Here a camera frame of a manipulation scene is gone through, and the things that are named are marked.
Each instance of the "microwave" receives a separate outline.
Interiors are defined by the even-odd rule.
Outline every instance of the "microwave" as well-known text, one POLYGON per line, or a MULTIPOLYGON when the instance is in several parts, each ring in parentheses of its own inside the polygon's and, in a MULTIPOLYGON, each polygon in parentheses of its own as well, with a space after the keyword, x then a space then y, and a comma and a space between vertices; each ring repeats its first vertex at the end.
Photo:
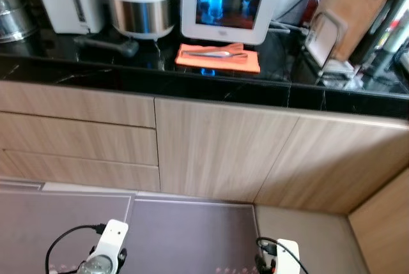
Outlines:
POLYGON ((261 44, 278 0, 182 0, 181 32, 187 38, 261 44))

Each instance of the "wooden cabinet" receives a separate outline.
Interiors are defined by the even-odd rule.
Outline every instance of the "wooden cabinet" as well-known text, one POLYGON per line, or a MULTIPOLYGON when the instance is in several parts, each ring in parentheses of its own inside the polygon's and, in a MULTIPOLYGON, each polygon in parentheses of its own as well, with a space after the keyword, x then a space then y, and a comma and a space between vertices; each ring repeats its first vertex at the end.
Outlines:
POLYGON ((409 273, 409 169, 349 218, 372 274, 409 273))
POLYGON ((351 212, 409 162, 408 126, 373 119, 301 116, 256 203, 351 212))
POLYGON ((155 128, 153 97, 0 81, 0 111, 155 128))
POLYGON ((20 151, 6 154, 27 179, 159 191, 158 167, 20 151))
POLYGON ((6 153, 0 149, 0 176, 22 178, 23 175, 16 168, 14 163, 7 157, 6 153))
POLYGON ((158 165, 154 129, 3 112, 0 148, 158 165))
POLYGON ((155 99, 163 192, 252 202, 297 116, 155 99))

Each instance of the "gray floor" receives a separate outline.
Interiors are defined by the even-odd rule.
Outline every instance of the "gray floor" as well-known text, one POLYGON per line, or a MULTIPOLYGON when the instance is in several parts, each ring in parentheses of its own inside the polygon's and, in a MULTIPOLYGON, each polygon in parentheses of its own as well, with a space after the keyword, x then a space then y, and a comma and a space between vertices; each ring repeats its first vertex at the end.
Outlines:
MULTIPOLYGON (((46 183, 43 190, 176 196, 63 183, 46 183)), ((268 206, 256 206, 256 216, 260 236, 284 238, 298 243, 300 258, 310 274, 369 273, 345 217, 268 206)))

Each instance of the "wooden cutting board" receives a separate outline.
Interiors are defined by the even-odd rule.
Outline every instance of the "wooden cutting board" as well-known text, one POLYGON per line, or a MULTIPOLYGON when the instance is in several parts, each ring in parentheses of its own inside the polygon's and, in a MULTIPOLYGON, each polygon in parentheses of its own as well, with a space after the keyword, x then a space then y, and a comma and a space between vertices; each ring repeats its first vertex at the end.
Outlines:
POLYGON ((330 10, 344 20, 348 28, 336 46, 333 58, 347 61, 369 30, 387 0, 321 0, 316 14, 330 10))

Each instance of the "black marble countertop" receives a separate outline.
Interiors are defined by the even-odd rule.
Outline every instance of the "black marble countertop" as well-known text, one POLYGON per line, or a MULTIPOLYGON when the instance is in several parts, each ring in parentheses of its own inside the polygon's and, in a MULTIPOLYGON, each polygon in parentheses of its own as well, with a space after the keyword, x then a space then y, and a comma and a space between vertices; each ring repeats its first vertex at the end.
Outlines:
MULTIPOLYGON (((104 33, 120 37, 113 29, 104 33)), ((263 44, 246 47, 258 52, 259 74, 176 65, 180 43, 204 45, 182 38, 179 30, 157 45, 140 41, 132 58, 109 50, 79 49, 75 37, 42 29, 25 40, 0 44, 0 78, 409 119, 408 77, 399 65, 376 77, 359 72, 349 82, 341 76, 318 79, 317 66, 301 49, 303 39, 297 34, 269 33, 263 44)))

